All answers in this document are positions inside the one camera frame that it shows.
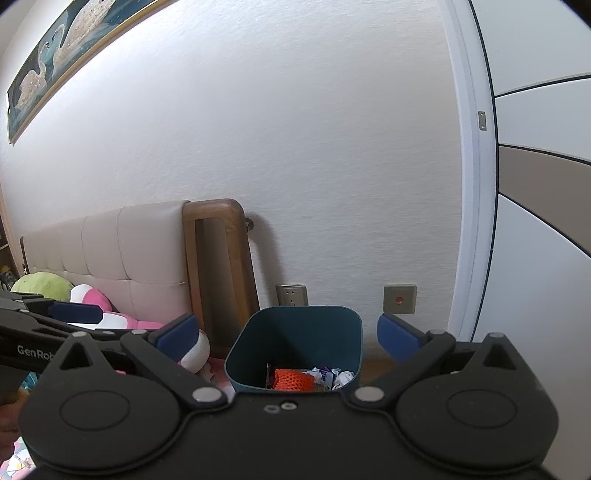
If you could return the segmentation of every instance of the upholstered headboard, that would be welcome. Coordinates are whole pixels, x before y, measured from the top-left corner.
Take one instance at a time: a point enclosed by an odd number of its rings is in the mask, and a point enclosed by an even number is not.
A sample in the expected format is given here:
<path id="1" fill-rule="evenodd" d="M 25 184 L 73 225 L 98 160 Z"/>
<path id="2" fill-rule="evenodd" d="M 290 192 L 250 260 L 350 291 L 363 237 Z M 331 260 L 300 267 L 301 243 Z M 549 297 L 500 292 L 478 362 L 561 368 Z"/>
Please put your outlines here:
<path id="1" fill-rule="evenodd" d="M 258 298 L 246 219 L 235 200 L 153 203 L 68 220 L 24 235 L 23 258 L 30 273 L 48 271 L 96 287 L 139 320 L 166 323 L 195 312 L 203 322 L 196 222 L 209 218 L 226 227 L 243 325 L 258 310 Z"/>

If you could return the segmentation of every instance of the pink stuffed toy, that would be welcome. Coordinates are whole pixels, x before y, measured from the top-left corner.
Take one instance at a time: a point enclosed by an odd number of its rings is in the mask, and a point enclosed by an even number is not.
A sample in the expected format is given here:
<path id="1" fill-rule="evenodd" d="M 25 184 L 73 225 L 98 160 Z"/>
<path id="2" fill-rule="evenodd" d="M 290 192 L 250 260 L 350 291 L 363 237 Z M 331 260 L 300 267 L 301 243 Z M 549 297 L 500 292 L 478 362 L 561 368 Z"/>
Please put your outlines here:
<path id="1" fill-rule="evenodd" d="M 71 323 L 77 327 L 90 330 L 117 330 L 117 329 L 146 329 L 158 330 L 163 323 L 143 322 L 136 320 L 124 313 L 113 312 L 111 302 L 96 288 L 90 285 L 77 285 L 70 292 L 70 301 L 74 303 L 86 303 L 98 305 L 103 311 L 103 319 L 100 323 Z M 200 331 L 199 339 L 181 359 L 180 364 L 191 373 L 197 373 L 205 365 L 209 357 L 209 340 L 203 331 Z"/>

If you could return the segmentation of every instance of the dark green trash bin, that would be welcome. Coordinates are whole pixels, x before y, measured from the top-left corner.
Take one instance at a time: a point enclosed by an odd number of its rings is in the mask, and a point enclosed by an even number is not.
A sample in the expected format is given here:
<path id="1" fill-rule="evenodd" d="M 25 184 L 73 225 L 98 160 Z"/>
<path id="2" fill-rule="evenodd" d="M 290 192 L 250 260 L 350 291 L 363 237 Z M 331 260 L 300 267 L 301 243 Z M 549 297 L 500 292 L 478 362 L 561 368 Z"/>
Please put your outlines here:
<path id="1" fill-rule="evenodd" d="M 225 363 L 236 392 L 269 392 L 267 364 L 275 368 L 340 368 L 359 384 L 361 318 L 345 307 L 270 307 L 256 312 L 238 336 Z"/>

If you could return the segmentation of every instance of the wooden floor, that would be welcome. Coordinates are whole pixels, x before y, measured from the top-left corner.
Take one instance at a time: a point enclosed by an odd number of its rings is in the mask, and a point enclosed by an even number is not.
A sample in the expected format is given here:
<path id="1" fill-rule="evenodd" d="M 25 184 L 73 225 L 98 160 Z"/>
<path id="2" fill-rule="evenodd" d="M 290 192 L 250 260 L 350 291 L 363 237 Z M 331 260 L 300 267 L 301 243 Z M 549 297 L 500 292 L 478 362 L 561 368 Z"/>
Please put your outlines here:
<path id="1" fill-rule="evenodd" d="M 371 382 L 374 378 L 386 373 L 394 366 L 391 359 L 369 359 L 364 360 L 361 365 L 361 384 Z"/>

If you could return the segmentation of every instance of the painting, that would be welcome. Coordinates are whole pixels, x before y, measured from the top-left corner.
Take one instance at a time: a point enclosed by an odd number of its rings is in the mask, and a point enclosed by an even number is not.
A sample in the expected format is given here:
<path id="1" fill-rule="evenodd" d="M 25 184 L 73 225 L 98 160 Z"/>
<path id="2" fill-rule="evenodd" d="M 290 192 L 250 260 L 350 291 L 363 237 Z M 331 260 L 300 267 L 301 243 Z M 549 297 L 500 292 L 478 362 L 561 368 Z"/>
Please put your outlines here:
<path id="1" fill-rule="evenodd" d="M 8 89 L 10 143 L 84 62 L 166 2 L 74 0 L 43 35 Z"/>

